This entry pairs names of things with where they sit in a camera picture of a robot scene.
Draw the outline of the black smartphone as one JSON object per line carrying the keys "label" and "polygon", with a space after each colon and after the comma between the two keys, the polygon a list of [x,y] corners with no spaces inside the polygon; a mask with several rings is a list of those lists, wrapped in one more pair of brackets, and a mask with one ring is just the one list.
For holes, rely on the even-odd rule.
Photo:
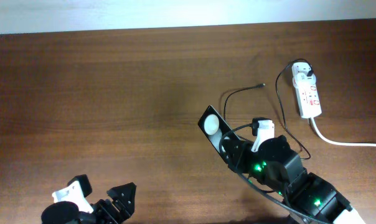
{"label": "black smartphone", "polygon": [[212,105],[205,109],[198,121],[198,126],[220,156],[226,157],[227,154],[231,158],[239,156],[241,139],[235,133],[224,138],[222,149],[220,149],[222,136],[232,129]]}

